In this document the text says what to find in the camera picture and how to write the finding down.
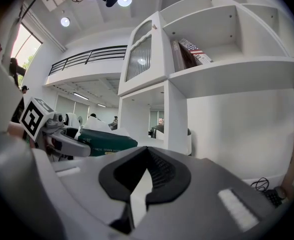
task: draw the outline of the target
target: black metal railing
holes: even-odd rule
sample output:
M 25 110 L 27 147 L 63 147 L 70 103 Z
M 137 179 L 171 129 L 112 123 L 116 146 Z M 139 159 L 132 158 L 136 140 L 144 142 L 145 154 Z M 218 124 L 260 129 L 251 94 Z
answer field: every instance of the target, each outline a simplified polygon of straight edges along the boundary
M 126 50 L 127 45 L 117 45 L 84 51 L 54 63 L 49 75 L 75 65 L 87 64 L 88 62 L 109 59 L 123 60 L 126 54 Z

